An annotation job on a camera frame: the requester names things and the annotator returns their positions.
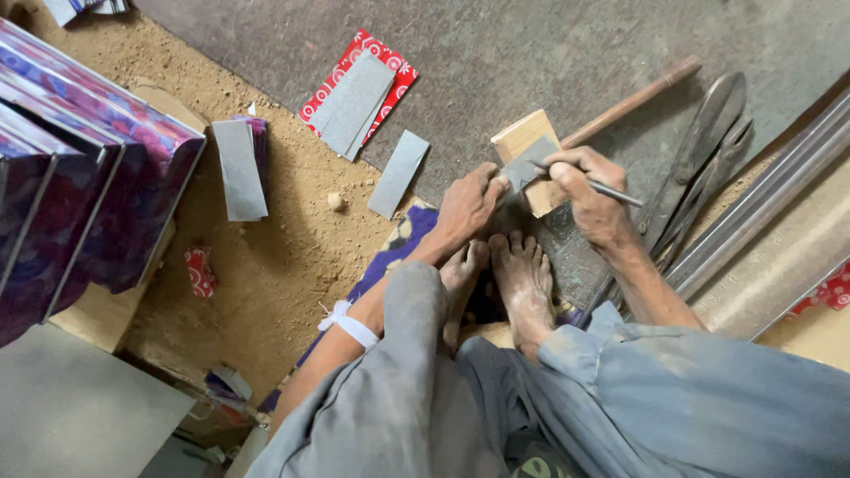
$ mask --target hand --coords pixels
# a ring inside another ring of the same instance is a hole
[[[485,162],[445,192],[432,233],[447,241],[452,252],[480,234],[490,221],[496,201],[509,184],[507,176],[498,174],[498,166]]]
[[[593,148],[582,146],[552,154],[544,161],[549,175],[573,202],[573,219],[581,234],[606,259],[637,243],[632,234],[628,208],[621,202],[597,193],[588,183],[593,179],[618,191],[626,191],[626,172]]]

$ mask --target man's left hand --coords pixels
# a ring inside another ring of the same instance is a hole
[[[508,185],[507,176],[499,175],[499,167],[492,162],[456,180],[443,196],[434,236],[446,240],[453,250],[462,247],[485,229]]]

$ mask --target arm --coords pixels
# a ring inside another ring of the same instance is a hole
[[[635,238],[626,206],[597,193],[587,182],[593,179],[625,191],[623,168],[586,146],[559,151],[546,162],[552,165],[552,180],[573,203],[573,218],[581,234],[614,269],[636,320],[701,329],[696,314],[665,282]]]
[[[437,225],[405,259],[442,267],[452,254],[477,236],[490,221],[496,200],[507,189],[507,177],[496,175],[499,168],[486,162],[465,178],[455,181],[446,191]],[[383,292],[385,276],[355,302],[347,316],[383,335]],[[364,348],[341,327],[331,327],[292,378],[280,388],[269,439],[283,419],[307,397],[328,373],[363,355]]]

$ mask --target dirt floor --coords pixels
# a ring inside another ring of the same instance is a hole
[[[316,334],[320,303],[343,298],[392,230],[366,208],[380,173],[337,157],[271,98],[138,13],[79,19],[59,28],[38,0],[30,31],[125,88],[149,77],[210,121],[247,114],[269,120],[269,217],[228,222],[214,141],[179,204],[178,232],[133,322],[129,351],[194,384],[219,363],[239,370],[259,403]],[[348,209],[330,210],[342,193]],[[212,248],[220,286],[191,292],[183,253]]]

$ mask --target wooden block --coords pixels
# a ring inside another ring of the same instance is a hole
[[[558,136],[546,112],[537,110],[490,138],[490,143],[493,143],[501,161],[508,164],[541,136],[547,136],[556,145],[559,144]],[[553,195],[553,192],[556,192],[554,188],[557,186],[552,181],[537,179],[524,189],[531,213],[536,218],[541,218],[560,206],[560,202],[553,199],[557,197],[557,194]]]
[[[86,292],[71,307],[50,317],[50,321],[69,333],[109,353],[121,349],[139,303],[153,279],[157,265],[177,233],[174,219],[168,221],[159,248],[151,256],[152,266],[138,286],[119,294],[89,283]]]

